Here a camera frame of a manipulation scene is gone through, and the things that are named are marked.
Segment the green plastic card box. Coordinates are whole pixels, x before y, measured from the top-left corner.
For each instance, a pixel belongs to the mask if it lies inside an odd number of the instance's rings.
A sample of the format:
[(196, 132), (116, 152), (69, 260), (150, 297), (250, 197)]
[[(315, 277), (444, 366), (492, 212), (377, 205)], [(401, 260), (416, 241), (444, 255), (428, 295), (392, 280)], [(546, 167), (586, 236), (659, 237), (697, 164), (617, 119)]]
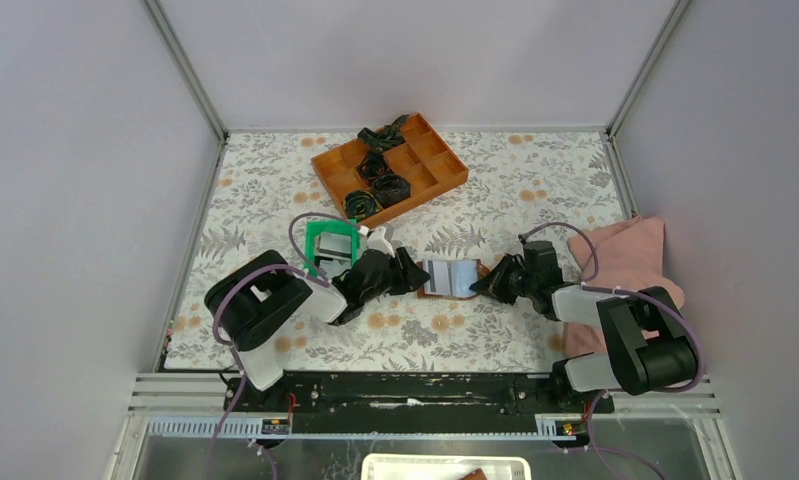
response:
[(307, 261), (304, 267), (312, 276), (323, 272), (333, 278), (351, 268), (361, 251), (358, 230), (337, 220), (309, 220), (305, 229)]

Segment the brown leather card holder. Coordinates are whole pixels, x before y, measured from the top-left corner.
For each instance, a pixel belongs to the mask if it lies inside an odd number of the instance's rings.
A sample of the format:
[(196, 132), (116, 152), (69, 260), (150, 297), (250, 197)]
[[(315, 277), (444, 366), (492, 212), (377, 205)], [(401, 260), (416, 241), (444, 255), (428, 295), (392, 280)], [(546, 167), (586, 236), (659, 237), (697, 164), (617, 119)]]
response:
[(471, 286), (487, 273), (478, 259), (423, 260), (419, 266), (429, 275), (429, 280), (418, 291), (421, 296), (458, 300), (477, 296)]

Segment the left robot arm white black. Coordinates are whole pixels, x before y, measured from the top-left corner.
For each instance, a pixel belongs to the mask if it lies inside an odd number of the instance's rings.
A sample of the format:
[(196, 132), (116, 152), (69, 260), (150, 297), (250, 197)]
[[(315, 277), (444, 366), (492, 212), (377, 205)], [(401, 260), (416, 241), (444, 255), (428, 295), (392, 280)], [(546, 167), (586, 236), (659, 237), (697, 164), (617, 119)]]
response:
[(342, 326), (368, 302), (411, 293), (430, 280), (405, 248), (391, 243), (387, 227), (351, 228), (351, 238), (365, 240), (366, 247), (330, 280), (311, 276), (268, 250), (207, 292), (212, 333), (232, 352), (237, 370), (249, 381), (247, 398), (260, 410), (274, 410), (284, 401), (284, 367), (273, 342), (289, 321), (309, 317)]

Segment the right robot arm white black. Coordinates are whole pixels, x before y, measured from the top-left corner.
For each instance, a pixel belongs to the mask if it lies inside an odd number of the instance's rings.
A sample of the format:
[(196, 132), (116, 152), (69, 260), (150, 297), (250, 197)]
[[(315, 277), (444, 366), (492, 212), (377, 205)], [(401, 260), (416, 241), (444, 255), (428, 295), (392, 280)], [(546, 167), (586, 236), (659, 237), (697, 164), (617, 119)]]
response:
[(546, 318), (592, 325), (605, 341), (602, 352), (554, 363), (548, 396), (558, 410), (572, 412), (600, 390), (630, 395), (675, 390), (701, 376), (695, 343), (680, 321), (669, 292), (602, 289), (567, 282), (549, 241), (530, 241), (508, 254), (471, 285), (500, 303), (525, 298)]

